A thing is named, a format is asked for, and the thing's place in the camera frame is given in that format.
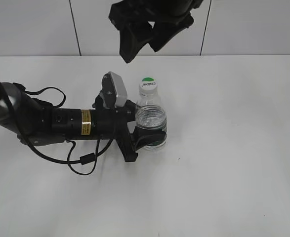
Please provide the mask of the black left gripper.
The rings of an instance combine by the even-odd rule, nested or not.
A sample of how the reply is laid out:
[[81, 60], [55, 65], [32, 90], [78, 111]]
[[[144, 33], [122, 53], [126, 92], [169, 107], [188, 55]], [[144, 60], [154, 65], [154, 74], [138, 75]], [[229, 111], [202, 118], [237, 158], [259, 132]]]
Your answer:
[[166, 143], [166, 132], [162, 129], [136, 127], [130, 135], [128, 123], [135, 121], [138, 105], [127, 100], [123, 107], [106, 109], [103, 100], [97, 96], [93, 104], [92, 130], [94, 139], [115, 140], [125, 162], [135, 162], [141, 148], [156, 150]]

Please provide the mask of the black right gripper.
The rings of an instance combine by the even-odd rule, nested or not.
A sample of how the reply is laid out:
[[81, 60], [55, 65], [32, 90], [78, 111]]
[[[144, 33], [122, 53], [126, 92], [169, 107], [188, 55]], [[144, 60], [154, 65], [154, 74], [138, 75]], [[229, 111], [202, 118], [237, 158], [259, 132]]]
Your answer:
[[[122, 0], [111, 5], [109, 20], [120, 31], [120, 56], [130, 63], [149, 43], [160, 51], [173, 37], [187, 28], [178, 24], [201, 0]], [[153, 28], [149, 22], [155, 22]]]

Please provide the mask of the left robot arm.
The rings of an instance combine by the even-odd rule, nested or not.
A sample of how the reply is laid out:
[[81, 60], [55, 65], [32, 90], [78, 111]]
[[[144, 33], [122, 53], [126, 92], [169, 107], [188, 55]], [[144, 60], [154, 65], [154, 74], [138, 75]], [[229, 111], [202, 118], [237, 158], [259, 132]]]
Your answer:
[[126, 162], [137, 159], [137, 151], [166, 137], [161, 128], [130, 132], [136, 104], [127, 98], [122, 78], [108, 72], [92, 109], [64, 109], [61, 104], [39, 100], [36, 92], [18, 83], [0, 82], [0, 126], [14, 132], [29, 148], [104, 139], [116, 141]]

